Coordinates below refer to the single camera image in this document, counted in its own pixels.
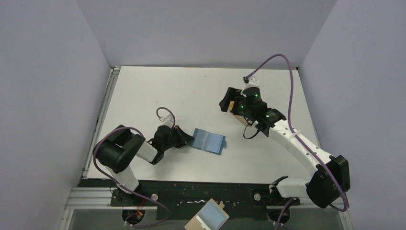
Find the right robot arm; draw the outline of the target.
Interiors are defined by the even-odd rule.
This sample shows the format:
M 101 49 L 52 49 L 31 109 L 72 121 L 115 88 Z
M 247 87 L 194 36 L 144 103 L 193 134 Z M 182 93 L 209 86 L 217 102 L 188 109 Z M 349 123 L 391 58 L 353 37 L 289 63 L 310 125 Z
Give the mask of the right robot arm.
M 219 102 L 221 111 L 243 117 L 249 126 L 278 142 L 306 169 L 309 180 L 282 176 L 271 184 L 270 193 L 283 198 L 310 199 L 320 208 L 330 206 L 350 189 L 349 163 L 346 158 L 329 154 L 289 127 L 280 111 L 262 101 L 257 87 L 245 90 L 229 87 Z

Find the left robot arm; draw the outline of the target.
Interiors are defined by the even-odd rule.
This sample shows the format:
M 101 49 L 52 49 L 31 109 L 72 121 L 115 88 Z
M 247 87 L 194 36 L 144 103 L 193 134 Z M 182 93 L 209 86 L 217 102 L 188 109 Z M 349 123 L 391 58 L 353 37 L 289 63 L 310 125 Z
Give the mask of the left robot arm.
M 185 133 L 179 126 L 161 125 L 157 128 L 152 139 L 147 140 L 135 128 L 118 126 L 101 141 L 93 150 L 95 162 L 106 167 L 109 177 L 126 194 L 140 190 L 140 182 L 135 177 L 130 163 L 134 157 L 156 165 L 165 151 L 181 149 L 194 141 L 194 137 Z

